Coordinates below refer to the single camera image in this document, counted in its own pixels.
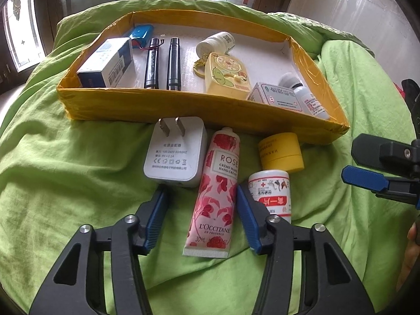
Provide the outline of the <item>person's right hand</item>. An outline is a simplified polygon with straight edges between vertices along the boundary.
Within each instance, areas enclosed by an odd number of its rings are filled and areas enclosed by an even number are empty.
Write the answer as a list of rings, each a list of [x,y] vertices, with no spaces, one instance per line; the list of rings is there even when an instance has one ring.
[[[411,272],[416,259],[419,256],[419,246],[416,244],[417,229],[416,224],[414,223],[407,234],[407,247],[404,253],[404,260],[402,263],[402,270],[400,272],[398,281],[397,281],[397,291],[401,289],[404,282],[407,280],[409,273]]]

